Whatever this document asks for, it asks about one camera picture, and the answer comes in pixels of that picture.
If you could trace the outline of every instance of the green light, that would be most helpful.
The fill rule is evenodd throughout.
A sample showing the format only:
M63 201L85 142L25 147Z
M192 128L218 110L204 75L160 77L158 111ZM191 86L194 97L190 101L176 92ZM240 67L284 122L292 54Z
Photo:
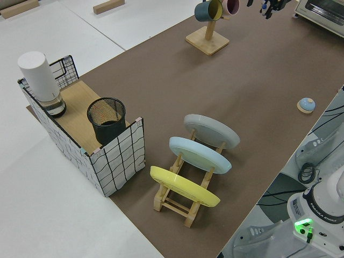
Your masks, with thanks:
M305 226L308 226L308 225L310 225L312 223L313 223L312 219L303 219L303 220L295 222L294 226L295 226L296 232L301 233L300 230L303 229L304 224L306 224Z
M295 222L294 225L295 226L300 226L300 225L305 224L305 223L311 224L312 223L312 219L303 219L303 220Z

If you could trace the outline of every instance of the brown tabletop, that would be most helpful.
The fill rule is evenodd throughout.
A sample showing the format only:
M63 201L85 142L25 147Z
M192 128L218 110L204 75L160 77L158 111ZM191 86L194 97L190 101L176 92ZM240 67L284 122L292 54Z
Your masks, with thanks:
M216 257L344 82L341 37L293 19L293 2L269 20L259 3L244 1L217 22L230 43L214 56L185 41L206 26L191 17L81 77L101 97L123 101L126 120L144 117L146 168L111 199L165 257ZM310 115L296 107L303 97L317 104ZM208 187L221 202L202 206L187 228L179 214L153 210L159 185L149 168L173 164L169 138L189 136L183 119L191 113L228 125L241 142L223 151L233 168ZM204 176L187 164L180 174L197 183Z

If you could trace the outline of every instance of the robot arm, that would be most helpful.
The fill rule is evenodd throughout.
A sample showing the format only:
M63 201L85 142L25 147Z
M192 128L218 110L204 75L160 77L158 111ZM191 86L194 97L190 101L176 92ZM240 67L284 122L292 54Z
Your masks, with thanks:
M266 17L266 19L269 19L273 15L273 12L282 10L290 1L291 0L264 0L260 12ZM248 0L247 7L250 7L252 4L253 0Z
M338 180L336 189L337 189L337 193L339 195L339 198L341 198L342 201L344 202L344 171Z
M297 238L330 257L344 257L344 166L303 193L292 195L287 209Z

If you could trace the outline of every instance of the yellow plate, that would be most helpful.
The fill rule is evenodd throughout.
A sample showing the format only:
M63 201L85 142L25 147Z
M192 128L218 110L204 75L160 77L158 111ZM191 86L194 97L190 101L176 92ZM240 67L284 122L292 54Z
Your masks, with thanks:
M220 199L194 182L176 175L168 170L151 166L150 176L158 183L171 189L172 191L207 207L215 207Z

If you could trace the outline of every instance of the black mesh pencil cup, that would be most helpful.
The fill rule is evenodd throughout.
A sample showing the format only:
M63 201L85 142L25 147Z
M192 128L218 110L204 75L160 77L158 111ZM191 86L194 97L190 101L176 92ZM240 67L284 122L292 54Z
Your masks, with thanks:
M106 145L125 131L125 107L115 98L100 98L87 109L97 141Z

